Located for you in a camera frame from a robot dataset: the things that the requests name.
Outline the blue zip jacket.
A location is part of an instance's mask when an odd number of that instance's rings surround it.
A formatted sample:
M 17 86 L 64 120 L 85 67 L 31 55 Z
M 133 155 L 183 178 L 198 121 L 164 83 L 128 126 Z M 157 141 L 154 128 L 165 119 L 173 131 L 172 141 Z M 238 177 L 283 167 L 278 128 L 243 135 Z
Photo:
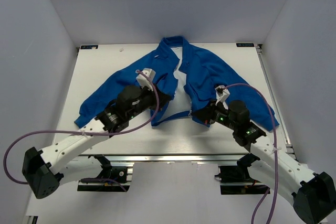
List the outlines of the blue zip jacket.
M 114 72 L 94 93 L 84 100 L 75 120 L 82 128 L 96 114 L 128 85 L 137 84 L 137 70 L 153 69 L 156 74 L 154 84 L 172 97 L 178 86 L 174 71 L 186 75 L 184 91 L 191 100 L 191 110 L 204 108 L 210 100 L 216 99 L 215 88 L 229 86 L 227 103 L 241 100 L 250 111 L 250 118 L 267 131 L 272 131 L 279 123 L 272 118 L 273 109 L 268 109 L 261 96 L 248 88 L 244 80 L 230 65 L 213 52 L 191 45 L 182 36 L 163 38 L 158 47 L 129 66 Z

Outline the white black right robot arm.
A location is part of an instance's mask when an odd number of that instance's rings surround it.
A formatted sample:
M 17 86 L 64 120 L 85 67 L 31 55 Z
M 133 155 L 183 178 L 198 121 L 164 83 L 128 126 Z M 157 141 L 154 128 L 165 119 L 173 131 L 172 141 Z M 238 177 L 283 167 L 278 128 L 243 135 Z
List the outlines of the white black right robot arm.
M 211 101 L 192 113 L 204 124 L 215 122 L 233 130 L 235 141 L 249 153 L 237 164 L 238 177 L 257 180 L 283 197 L 304 223 L 319 223 L 335 211 L 335 185 L 327 173 L 315 173 L 277 149 L 266 133 L 254 124 L 242 101 L 228 108 Z

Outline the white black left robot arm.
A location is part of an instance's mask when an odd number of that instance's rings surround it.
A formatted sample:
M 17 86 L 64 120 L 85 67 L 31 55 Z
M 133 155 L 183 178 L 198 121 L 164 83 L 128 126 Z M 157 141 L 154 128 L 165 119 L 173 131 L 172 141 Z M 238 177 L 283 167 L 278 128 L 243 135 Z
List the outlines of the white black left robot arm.
M 110 161 L 102 154 L 81 158 L 94 145 L 124 131 L 131 119 L 147 109 L 159 111 L 171 96 L 157 87 L 126 86 L 100 113 L 78 131 L 56 144 L 24 155 L 22 173 L 37 199 L 54 193 L 60 185 L 76 180 L 104 182 L 112 179 Z

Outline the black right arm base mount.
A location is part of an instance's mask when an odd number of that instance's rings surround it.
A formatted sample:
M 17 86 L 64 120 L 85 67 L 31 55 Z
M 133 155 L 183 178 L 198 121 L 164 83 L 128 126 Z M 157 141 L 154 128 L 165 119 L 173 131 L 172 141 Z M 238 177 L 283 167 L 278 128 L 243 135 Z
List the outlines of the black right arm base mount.
M 250 177 L 247 168 L 259 158 L 253 154 L 246 154 L 236 165 L 222 165 L 214 178 L 220 182 L 222 195 L 262 195 L 268 187 Z

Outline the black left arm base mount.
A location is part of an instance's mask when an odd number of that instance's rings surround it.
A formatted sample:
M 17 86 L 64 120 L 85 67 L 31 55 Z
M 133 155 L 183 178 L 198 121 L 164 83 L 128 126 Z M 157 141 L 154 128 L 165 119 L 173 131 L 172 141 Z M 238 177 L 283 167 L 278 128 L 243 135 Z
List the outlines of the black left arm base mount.
M 130 187 L 132 168 L 122 164 L 112 164 L 102 154 L 90 155 L 100 163 L 100 173 L 93 177 L 81 179 L 77 191 L 86 192 L 123 192 Z

